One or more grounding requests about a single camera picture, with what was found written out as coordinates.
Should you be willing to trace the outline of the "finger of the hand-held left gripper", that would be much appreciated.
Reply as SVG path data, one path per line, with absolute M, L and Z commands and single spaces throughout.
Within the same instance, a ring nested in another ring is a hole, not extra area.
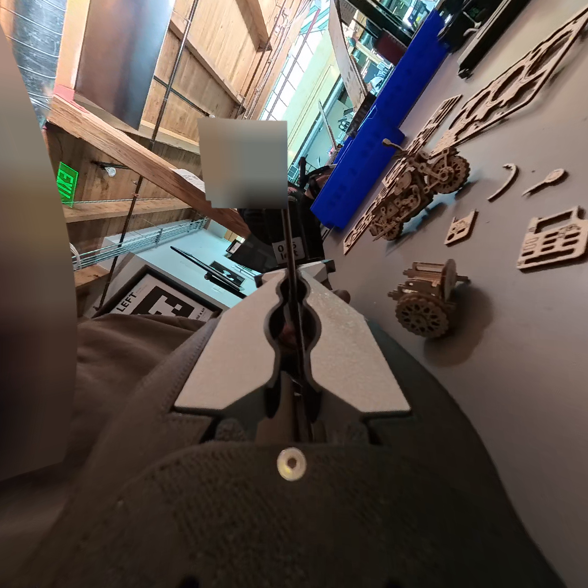
M 299 266 L 302 274 L 311 277 L 326 288 L 332 288 L 329 275 L 336 271 L 333 260 L 304 263 Z

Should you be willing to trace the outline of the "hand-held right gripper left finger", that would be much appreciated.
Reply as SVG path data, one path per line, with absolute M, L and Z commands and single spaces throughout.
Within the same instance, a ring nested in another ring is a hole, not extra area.
M 218 319 L 174 404 L 182 413 L 265 416 L 277 382 L 286 320 L 285 270 L 269 273 L 251 295 Z

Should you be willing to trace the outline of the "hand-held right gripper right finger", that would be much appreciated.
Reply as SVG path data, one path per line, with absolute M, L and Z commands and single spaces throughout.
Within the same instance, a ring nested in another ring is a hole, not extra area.
M 365 318 L 306 271 L 303 308 L 316 326 L 307 378 L 319 393 L 319 416 L 397 416 L 410 405 Z

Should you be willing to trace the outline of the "thin plywood parts sheet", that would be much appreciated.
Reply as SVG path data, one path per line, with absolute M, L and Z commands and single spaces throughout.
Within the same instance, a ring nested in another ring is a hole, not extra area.
M 298 301 L 298 277 L 296 273 L 296 260 L 293 251 L 292 229 L 290 224 L 289 205 L 281 211 L 283 222 L 283 234 L 285 239 L 286 266 L 288 270 L 289 296 L 288 306 L 290 314 L 290 323 L 293 327 L 296 342 L 296 355 L 298 363 L 298 375 L 301 405 L 303 412 L 307 416 L 307 384 L 305 379 L 305 346 L 302 331 L 302 322 L 300 319 L 299 301 Z

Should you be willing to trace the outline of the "grey desk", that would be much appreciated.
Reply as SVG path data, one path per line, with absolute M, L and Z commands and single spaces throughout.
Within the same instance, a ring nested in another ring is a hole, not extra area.
M 520 271 L 533 217 L 581 206 L 587 218 L 587 30 L 533 102 L 458 147 L 469 183 L 441 195 L 400 239 L 343 238 L 374 200 L 389 161 L 349 224 L 325 241 L 334 287 L 447 389 L 489 451 L 533 540 L 568 587 L 587 587 L 587 255 Z M 563 168 L 561 182 L 522 197 Z M 478 216 L 469 238 L 444 241 L 452 219 Z M 452 258 L 471 283 L 455 333 L 408 333 L 387 293 L 413 262 Z

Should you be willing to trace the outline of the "wooden sidecar model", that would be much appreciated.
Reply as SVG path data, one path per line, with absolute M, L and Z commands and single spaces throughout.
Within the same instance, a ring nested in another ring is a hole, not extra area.
M 396 302 L 395 316 L 409 332 L 426 339 L 438 339 L 450 330 L 457 308 L 452 298 L 459 283 L 470 283 L 459 275 L 456 262 L 413 262 L 403 272 L 404 283 L 387 293 Z

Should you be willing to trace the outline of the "framed marker board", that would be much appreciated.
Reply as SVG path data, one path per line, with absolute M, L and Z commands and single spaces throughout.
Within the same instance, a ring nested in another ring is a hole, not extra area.
M 144 266 L 121 286 L 93 315 L 108 314 L 187 318 L 207 322 L 222 309 L 180 281 Z

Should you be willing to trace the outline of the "wooden motorcycle model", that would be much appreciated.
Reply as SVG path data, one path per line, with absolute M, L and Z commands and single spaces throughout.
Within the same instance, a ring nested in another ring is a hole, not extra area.
M 384 197 L 374 207 L 369 231 L 373 240 L 396 240 L 405 222 L 424 210 L 437 194 L 452 194 L 462 188 L 470 175 L 470 164 L 454 146 L 431 155 L 423 149 L 401 148 L 388 139 L 383 146 L 394 148 L 401 163 Z

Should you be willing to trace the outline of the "blue plastic bin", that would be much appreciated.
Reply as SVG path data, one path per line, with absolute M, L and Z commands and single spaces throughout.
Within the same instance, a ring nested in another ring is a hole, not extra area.
M 329 229 L 343 229 L 371 191 L 393 155 L 383 146 L 388 139 L 401 144 L 401 123 L 447 56 L 439 41 L 445 21 L 433 10 L 424 20 L 399 64 L 393 69 L 357 135 L 349 138 L 337 156 L 335 168 L 311 206 Z

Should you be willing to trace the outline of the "white paper label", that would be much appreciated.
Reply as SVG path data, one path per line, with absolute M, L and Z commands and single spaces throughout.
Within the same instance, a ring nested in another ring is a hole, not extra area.
M 201 178 L 186 169 L 174 169 L 174 173 L 188 181 L 191 185 L 197 187 L 202 192 L 205 192 L 205 184 Z

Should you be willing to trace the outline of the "small square wooden piece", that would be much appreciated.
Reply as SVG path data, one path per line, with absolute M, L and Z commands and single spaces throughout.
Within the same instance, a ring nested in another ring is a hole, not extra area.
M 454 217 L 448 229 L 444 245 L 453 246 L 456 243 L 469 238 L 474 228 L 477 216 L 478 210 L 474 209 L 466 217 L 460 219 Z

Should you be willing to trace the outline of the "long wooden puzzle sheet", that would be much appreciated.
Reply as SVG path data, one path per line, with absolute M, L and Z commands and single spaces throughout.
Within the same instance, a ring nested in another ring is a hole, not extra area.
M 422 151 L 426 144 L 429 142 L 431 137 L 435 134 L 437 129 L 449 116 L 453 108 L 458 104 L 461 95 L 456 95 L 451 98 L 445 99 L 432 114 L 429 121 L 426 122 L 424 127 L 415 136 L 415 138 L 405 148 L 401 148 L 403 151 L 407 151 L 408 155 L 414 156 L 417 152 Z M 405 163 L 401 155 L 394 154 L 391 159 L 393 163 L 390 170 L 383 177 L 380 185 L 380 190 L 374 198 L 371 205 L 365 210 L 362 217 L 357 221 L 354 227 L 343 239 L 343 254 L 347 255 L 360 239 L 360 237 L 367 231 L 376 217 L 376 209 L 379 207 L 381 202 L 392 192 L 393 183 L 400 177 L 401 173 L 405 170 Z

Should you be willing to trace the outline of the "white banner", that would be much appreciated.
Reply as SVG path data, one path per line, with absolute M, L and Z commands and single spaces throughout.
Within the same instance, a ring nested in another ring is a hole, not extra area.
M 329 1 L 328 32 L 343 85 L 351 100 L 353 111 L 357 113 L 366 99 L 368 91 L 356 61 L 349 54 L 337 1 Z

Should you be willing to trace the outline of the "wooden ceiling beam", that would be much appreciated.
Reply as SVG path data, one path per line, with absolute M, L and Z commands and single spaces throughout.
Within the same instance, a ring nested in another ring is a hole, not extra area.
M 76 103 L 53 96 L 48 121 L 91 144 L 226 229 L 244 238 L 250 235 L 247 224 L 236 210 L 213 208 L 204 191 L 181 176 L 176 167 Z

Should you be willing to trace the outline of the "slotted wooden panel piece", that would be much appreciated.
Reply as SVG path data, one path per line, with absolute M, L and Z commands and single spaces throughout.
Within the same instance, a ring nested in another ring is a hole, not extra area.
M 587 252 L 587 219 L 581 206 L 531 218 L 516 267 L 520 271 L 575 261 Z

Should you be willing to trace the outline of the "green exit sign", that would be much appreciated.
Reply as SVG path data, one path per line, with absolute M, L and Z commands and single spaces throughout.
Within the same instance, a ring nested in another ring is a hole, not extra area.
M 56 174 L 56 184 L 61 198 L 61 203 L 72 208 L 77 188 L 78 172 L 64 162 L 60 161 Z

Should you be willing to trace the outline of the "spoon-shaped wooden piece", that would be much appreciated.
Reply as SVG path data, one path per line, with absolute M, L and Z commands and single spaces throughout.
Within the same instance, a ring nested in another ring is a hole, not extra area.
M 563 168 L 555 169 L 548 173 L 546 178 L 541 180 L 539 183 L 528 187 L 523 193 L 522 197 L 530 196 L 542 189 L 545 189 L 549 186 L 555 185 L 562 180 L 565 180 L 567 177 L 567 171 Z

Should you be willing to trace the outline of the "wooden sheet with large cut-outs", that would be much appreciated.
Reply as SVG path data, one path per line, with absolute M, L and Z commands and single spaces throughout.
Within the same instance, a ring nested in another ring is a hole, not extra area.
M 587 6 L 465 102 L 433 152 L 471 140 L 529 105 L 586 29 Z

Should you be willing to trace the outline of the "black flat device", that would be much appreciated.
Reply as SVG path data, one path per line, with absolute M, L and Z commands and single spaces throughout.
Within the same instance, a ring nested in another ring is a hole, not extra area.
M 458 61 L 458 77 L 471 77 L 478 64 L 518 18 L 530 1 L 501 1 L 474 35 Z

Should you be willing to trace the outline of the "metal air duct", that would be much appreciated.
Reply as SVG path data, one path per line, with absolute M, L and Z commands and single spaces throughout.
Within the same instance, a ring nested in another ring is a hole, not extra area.
M 1 1 L 1 26 L 40 128 L 54 95 L 66 1 Z

